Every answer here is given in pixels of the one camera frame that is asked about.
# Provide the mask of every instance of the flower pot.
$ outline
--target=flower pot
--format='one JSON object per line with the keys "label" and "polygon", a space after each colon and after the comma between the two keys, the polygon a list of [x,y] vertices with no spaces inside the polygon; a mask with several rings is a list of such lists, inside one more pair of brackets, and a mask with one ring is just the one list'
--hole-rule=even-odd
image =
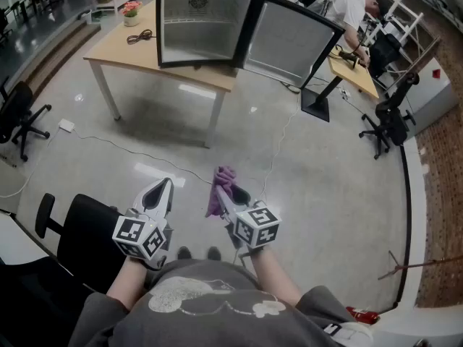
{"label": "flower pot", "polygon": [[140,19],[139,19],[138,14],[135,15],[134,17],[125,17],[124,16],[124,26],[133,27],[133,26],[138,25],[138,23],[140,23]]}

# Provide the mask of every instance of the red object on floor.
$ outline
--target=red object on floor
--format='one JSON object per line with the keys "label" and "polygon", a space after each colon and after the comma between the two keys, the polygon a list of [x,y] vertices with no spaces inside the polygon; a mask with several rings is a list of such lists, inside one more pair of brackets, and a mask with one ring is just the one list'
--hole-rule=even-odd
{"label": "red object on floor", "polygon": [[373,325],[380,319],[379,313],[374,311],[365,311],[364,309],[355,309],[354,307],[346,307],[346,309],[356,321],[363,322],[364,324]]}
{"label": "red object on floor", "polygon": [[434,69],[433,70],[433,77],[434,78],[441,78],[441,70],[440,69]]}

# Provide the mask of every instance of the purple cloth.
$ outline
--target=purple cloth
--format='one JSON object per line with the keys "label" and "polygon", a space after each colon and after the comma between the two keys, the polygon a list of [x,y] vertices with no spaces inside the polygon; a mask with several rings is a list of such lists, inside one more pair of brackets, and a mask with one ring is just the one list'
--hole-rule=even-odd
{"label": "purple cloth", "polygon": [[222,213],[220,202],[218,201],[216,187],[221,186],[229,197],[232,197],[232,185],[235,184],[234,179],[237,173],[230,166],[219,166],[214,170],[212,180],[211,194],[209,196],[208,212],[206,217],[210,215],[219,216]]}

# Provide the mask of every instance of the polished concrete floor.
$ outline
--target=polished concrete floor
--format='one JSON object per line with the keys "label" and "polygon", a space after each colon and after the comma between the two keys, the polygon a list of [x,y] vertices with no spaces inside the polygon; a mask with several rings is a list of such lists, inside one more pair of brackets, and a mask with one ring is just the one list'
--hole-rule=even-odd
{"label": "polished concrete floor", "polygon": [[27,9],[28,22],[24,23],[22,16],[11,22],[8,29],[13,32],[8,36],[8,41],[0,45],[0,82],[6,76],[12,78],[40,50],[51,34],[90,5],[91,0],[64,0],[64,4],[53,10],[47,9],[44,13],[40,13],[39,5],[37,15],[34,15],[32,7]]}
{"label": "polished concrete floor", "polygon": [[[53,109],[38,120],[38,128],[54,134],[59,121],[68,119],[81,137],[111,140],[131,151],[169,160],[206,180],[216,166],[230,165],[238,173],[238,184],[258,199],[282,129],[299,108],[299,97],[275,80],[240,70],[233,91],[225,97],[215,144],[205,149],[201,145],[212,99],[182,90],[176,80],[104,67],[122,114],[115,122],[82,56],[116,21],[113,17],[104,20],[102,31],[41,93],[34,108],[50,103]],[[327,63],[315,76],[333,78]],[[324,85],[322,80],[310,82],[317,91]],[[329,97],[330,123],[299,111],[286,128],[265,197],[283,219],[273,248],[303,291],[325,284],[347,306],[382,310],[392,306],[400,276],[377,280],[393,266],[388,250],[399,260],[404,256],[402,162],[397,148],[373,159],[373,141],[358,137],[365,125],[354,106],[373,116],[375,103],[346,82],[340,86],[350,92],[352,105],[335,89]],[[76,194],[87,194],[124,212],[153,176],[165,171],[185,179],[183,187],[175,188],[168,216],[174,229],[169,259],[174,259],[180,246],[188,246],[195,257],[202,258],[209,246],[216,245],[225,260],[233,260],[234,248],[224,222],[204,218],[210,185],[193,174],[107,142],[81,140],[75,132],[60,130],[43,152],[46,145],[40,137],[30,137],[30,160],[24,164],[13,144],[0,147],[0,153],[17,163],[26,176],[37,165],[17,215],[31,231],[46,192],[56,197],[51,217],[63,223]],[[59,237],[50,231],[43,240],[54,252],[58,242]]]}

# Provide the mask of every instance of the small refrigerator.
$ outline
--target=small refrigerator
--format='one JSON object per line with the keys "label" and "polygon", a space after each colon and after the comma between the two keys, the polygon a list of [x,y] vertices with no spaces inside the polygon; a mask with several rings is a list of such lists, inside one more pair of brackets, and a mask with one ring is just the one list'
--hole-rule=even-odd
{"label": "small refrigerator", "polygon": [[229,64],[302,88],[343,33],[287,0],[156,0],[161,68]]}

